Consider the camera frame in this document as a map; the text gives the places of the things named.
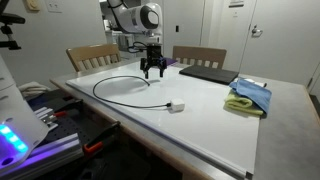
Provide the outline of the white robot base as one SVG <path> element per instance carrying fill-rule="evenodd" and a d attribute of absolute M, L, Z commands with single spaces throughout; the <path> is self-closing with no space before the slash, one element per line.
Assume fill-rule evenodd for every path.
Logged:
<path fill-rule="evenodd" d="M 0 175 L 23 163 L 48 132 L 0 56 Z"/>

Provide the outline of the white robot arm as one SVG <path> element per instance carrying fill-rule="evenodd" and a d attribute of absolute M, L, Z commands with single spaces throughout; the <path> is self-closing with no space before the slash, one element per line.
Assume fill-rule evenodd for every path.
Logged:
<path fill-rule="evenodd" d="M 129 8 L 123 0 L 107 0 L 117 26 L 123 33 L 143 34 L 146 37 L 141 45 L 147 50 L 147 57 L 140 60 L 140 69 L 149 78 L 149 69 L 157 67 L 162 77 L 167 63 L 161 53 L 163 18 L 161 6 L 149 2 Z"/>

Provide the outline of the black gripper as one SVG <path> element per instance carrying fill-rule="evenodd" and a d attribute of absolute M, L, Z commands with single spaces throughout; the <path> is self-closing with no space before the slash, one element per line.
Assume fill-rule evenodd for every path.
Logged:
<path fill-rule="evenodd" d="M 147 58 L 142 58 L 140 61 L 140 69 L 143 71 L 145 78 L 149 78 L 150 66 L 158 66 L 160 76 L 163 76 L 164 70 L 167 68 L 167 62 L 162 58 L 161 46 L 151 44 L 147 46 Z"/>

